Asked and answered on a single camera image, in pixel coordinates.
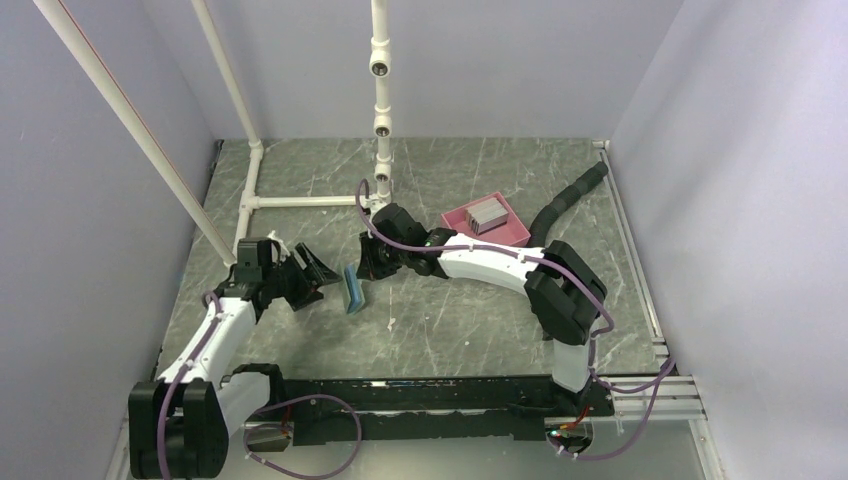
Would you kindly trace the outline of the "green card holder wallet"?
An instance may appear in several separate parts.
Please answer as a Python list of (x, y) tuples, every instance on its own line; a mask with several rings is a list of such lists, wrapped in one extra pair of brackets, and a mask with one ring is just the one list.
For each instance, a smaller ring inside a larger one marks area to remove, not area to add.
[(364, 290), (353, 264), (348, 264), (344, 267), (343, 277), (347, 294), (345, 311), (347, 315), (354, 315), (365, 307), (366, 299)]

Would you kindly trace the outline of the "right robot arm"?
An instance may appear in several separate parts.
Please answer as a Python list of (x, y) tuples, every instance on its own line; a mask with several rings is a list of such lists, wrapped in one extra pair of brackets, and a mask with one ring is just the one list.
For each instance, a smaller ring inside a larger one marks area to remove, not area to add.
[(376, 213), (361, 208), (367, 231), (362, 236), (358, 275), (378, 280), (407, 267), (420, 276), (465, 279), (524, 295), (554, 348), (551, 401), (557, 411), (574, 415), (590, 399), (586, 385), (595, 352), (598, 317), (606, 288), (567, 243), (519, 248), (475, 240), (455, 230), (427, 231), (395, 203)]

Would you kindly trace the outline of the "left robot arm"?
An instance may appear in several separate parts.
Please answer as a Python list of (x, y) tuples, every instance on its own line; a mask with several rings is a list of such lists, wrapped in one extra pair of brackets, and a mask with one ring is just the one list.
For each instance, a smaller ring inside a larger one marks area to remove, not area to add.
[(287, 392), (275, 364), (228, 367), (277, 299), (298, 311), (323, 299), (342, 276), (303, 243), (239, 241), (227, 277), (203, 296), (200, 327), (177, 359), (128, 397), (130, 472), (136, 479), (211, 479), (223, 469), (230, 438), (255, 413), (279, 417)]

